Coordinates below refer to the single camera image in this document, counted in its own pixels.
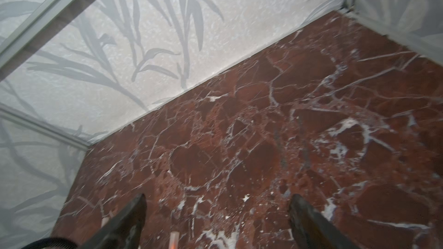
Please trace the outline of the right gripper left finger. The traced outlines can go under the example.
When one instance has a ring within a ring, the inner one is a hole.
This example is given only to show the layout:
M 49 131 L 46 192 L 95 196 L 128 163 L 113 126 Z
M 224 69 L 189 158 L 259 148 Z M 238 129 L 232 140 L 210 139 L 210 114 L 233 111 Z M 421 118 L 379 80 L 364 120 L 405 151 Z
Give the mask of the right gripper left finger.
M 138 194 L 80 248 L 138 249 L 146 214 L 146 197 Z

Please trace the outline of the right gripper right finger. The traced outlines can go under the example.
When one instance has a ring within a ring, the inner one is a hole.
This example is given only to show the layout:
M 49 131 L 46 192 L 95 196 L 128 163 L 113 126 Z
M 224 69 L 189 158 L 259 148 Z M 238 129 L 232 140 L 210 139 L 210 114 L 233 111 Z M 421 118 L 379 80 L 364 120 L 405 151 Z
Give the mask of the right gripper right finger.
M 359 249 L 301 195 L 291 197 L 288 213 L 300 249 Z

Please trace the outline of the orange marker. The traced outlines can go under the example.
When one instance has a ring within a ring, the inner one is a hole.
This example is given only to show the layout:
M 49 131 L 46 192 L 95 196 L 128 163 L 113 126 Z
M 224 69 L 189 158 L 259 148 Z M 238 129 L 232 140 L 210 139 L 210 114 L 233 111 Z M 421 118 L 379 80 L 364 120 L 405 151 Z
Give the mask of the orange marker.
M 179 240 L 180 240 L 180 233 L 177 231 L 171 232 L 168 249 L 178 249 Z

